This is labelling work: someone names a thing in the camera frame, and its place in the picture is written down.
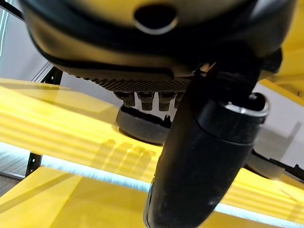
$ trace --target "black plastic housing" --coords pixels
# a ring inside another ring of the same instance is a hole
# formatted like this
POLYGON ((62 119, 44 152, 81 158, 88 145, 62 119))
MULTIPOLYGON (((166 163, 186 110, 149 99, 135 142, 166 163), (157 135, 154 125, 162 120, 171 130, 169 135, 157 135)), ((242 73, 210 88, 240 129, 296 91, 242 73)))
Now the black plastic housing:
POLYGON ((264 96, 246 108, 188 88, 159 158, 144 220, 149 228, 196 228, 220 202, 254 146, 268 114, 264 96))
POLYGON ((74 0, 20 4, 34 44, 57 68, 115 92, 185 92, 201 63, 223 56, 264 59, 280 49, 296 0, 244 2, 214 19, 157 36, 96 20, 73 7, 74 0))

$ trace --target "textured black surface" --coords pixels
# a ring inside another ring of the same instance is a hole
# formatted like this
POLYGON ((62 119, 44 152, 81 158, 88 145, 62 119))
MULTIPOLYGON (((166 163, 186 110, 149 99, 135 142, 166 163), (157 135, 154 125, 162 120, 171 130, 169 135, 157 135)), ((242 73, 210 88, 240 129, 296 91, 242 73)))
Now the textured black surface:
POLYGON ((149 81, 149 80, 107 80, 93 79, 93 82, 110 91, 126 92, 175 92, 186 91, 189 81, 149 81))
POLYGON ((171 93, 158 93, 159 110, 168 111, 170 107, 170 101, 176 96, 175 92, 171 93))
POLYGON ((117 114, 116 122, 119 130, 144 142, 163 145, 166 141, 171 122, 136 109, 122 106, 117 114))
POLYGON ((142 109, 144 111, 151 111, 153 109, 154 92, 137 92, 137 97, 142 102, 142 109))
POLYGON ((135 96, 134 93, 128 92, 114 92, 117 98, 123 100, 123 104, 126 107, 133 107, 135 106, 135 96))

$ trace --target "reflective yellow surface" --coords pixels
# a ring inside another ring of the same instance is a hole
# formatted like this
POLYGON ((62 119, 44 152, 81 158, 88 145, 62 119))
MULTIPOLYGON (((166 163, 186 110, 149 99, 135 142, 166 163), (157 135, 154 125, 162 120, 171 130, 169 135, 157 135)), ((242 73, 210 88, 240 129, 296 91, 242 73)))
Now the reflective yellow surface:
MULTIPOLYGON (((151 182, 162 147, 121 134, 116 114, 116 107, 65 87, 0 81, 0 141, 151 182)), ((222 202, 304 223, 303 190, 247 170, 222 202)))
MULTIPOLYGON (((144 228, 147 193, 40 167, 0 198, 1 228, 144 228)), ((202 228, 273 226, 213 212, 202 228)))
MULTIPOLYGON (((283 64, 278 76, 269 80, 288 90, 294 96, 287 96, 300 105, 299 97, 304 99, 304 0, 298 1, 298 7, 294 21, 286 41, 283 44, 283 64)), ((272 86, 272 89, 281 93, 279 87, 272 86)))

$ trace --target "yellow shelf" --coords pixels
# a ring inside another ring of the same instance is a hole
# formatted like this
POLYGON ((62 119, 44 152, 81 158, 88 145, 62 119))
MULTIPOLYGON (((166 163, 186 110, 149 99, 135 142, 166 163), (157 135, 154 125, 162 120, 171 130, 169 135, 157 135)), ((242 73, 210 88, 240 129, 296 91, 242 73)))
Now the yellow shelf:
POLYGON ((283 63, 278 75, 269 78, 275 86, 263 84, 278 93, 287 91, 287 97, 304 105, 304 0, 299 0, 290 32, 283 44, 283 63))
MULTIPOLYGON (((146 192, 40 167, 0 198, 1 228, 144 228, 146 197, 146 192)), ((275 226, 213 212, 201 227, 275 226)))
MULTIPOLYGON (((117 107, 68 88, 0 81, 0 141, 150 183, 162 147, 118 131, 117 107)), ((304 190, 241 170, 223 203, 304 223, 304 190)))

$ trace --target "black cylinder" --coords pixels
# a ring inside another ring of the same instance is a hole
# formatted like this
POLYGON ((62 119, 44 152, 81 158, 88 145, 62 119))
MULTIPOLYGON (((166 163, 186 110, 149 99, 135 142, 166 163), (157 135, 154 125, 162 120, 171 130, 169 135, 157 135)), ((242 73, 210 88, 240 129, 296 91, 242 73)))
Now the black cylinder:
POLYGON ((149 228, 196 228, 220 202, 250 154, 268 103, 244 107, 200 97, 192 84, 176 113, 147 200, 149 228))

